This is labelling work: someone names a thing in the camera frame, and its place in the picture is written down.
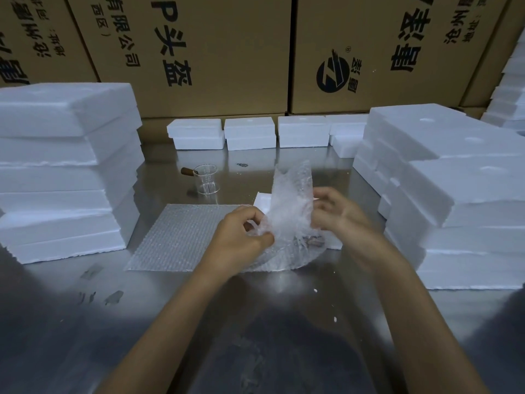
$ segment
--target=person's left hand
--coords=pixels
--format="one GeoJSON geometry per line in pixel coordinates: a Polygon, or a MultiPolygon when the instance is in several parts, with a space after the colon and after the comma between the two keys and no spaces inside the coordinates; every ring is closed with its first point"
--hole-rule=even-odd
{"type": "Polygon", "coordinates": [[[226,214],[200,260],[199,271],[225,282],[252,264],[273,244],[273,235],[269,232],[260,236],[246,234],[253,228],[248,221],[260,224],[263,217],[255,206],[240,206],[226,214]]]}

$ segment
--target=forearm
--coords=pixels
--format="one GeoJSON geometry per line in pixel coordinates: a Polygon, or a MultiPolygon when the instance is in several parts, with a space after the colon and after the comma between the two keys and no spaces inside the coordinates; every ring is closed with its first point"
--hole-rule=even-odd
{"type": "Polygon", "coordinates": [[[164,394],[206,307],[223,282],[197,268],[97,394],[164,394]]]}
{"type": "Polygon", "coordinates": [[[411,265],[384,256],[374,281],[411,394],[488,393],[411,265]]]}

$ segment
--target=stainless steel tabletop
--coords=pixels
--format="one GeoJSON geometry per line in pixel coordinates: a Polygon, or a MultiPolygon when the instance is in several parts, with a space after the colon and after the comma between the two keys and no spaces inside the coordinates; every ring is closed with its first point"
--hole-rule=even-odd
{"type": "MultiPolygon", "coordinates": [[[[0,249],[0,392],[90,393],[173,295],[185,273],[123,271],[167,203],[252,204],[273,165],[309,159],[378,222],[379,197],[331,147],[259,151],[143,148],[127,250],[22,266],[0,249]],[[197,195],[180,167],[219,166],[220,191],[197,195]]],[[[525,291],[432,291],[495,392],[525,388],[525,291]]],[[[296,271],[232,278],[214,298],[170,392],[403,392],[390,332],[369,279],[343,251],[296,271]]]]}

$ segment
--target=brown cardboard box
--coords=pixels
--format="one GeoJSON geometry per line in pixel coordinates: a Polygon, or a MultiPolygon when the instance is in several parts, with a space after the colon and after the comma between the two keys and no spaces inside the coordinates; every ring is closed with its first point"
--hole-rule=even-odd
{"type": "Polygon", "coordinates": [[[458,106],[506,0],[298,0],[291,112],[458,106]]]}
{"type": "Polygon", "coordinates": [[[0,0],[0,87],[97,81],[65,0],[0,0]]]}
{"type": "Polygon", "coordinates": [[[69,0],[103,82],[142,117],[282,113],[291,0],[69,0]]]}
{"type": "MultiPolygon", "coordinates": [[[[270,116],[275,123],[277,130],[277,118],[284,116],[284,113],[279,114],[265,114],[265,115],[234,115],[234,116],[211,116],[209,118],[219,118],[222,120],[224,127],[224,121],[227,118],[260,118],[270,116]]],[[[170,124],[175,118],[143,118],[142,127],[139,128],[139,137],[143,144],[151,143],[173,143],[173,140],[167,136],[167,125],[170,124]]]]}
{"type": "Polygon", "coordinates": [[[464,112],[469,118],[475,118],[479,120],[482,118],[483,114],[487,110],[487,108],[457,108],[461,112],[464,112]]]}
{"type": "Polygon", "coordinates": [[[512,55],[516,41],[525,26],[525,0],[509,0],[483,52],[462,106],[488,106],[494,88],[501,80],[501,71],[512,55]]]}

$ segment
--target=hand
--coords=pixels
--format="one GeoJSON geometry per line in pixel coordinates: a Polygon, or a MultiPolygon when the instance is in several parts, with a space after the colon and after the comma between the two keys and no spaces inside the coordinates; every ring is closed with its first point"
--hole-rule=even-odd
{"type": "Polygon", "coordinates": [[[263,217],[262,211],[254,206],[240,206],[226,214],[200,260],[199,271],[225,282],[252,264],[273,244],[273,235],[269,232],[260,236],[246,234],[253,229],[248,221],[258,225],[263,217]]]}
{"type": "Polygon", "coordinates": [[[332,231],[365,270],[374,270],[397,249],[390,244],[356,202],[330,187],[313,189],[312,226],[332,231]]]}

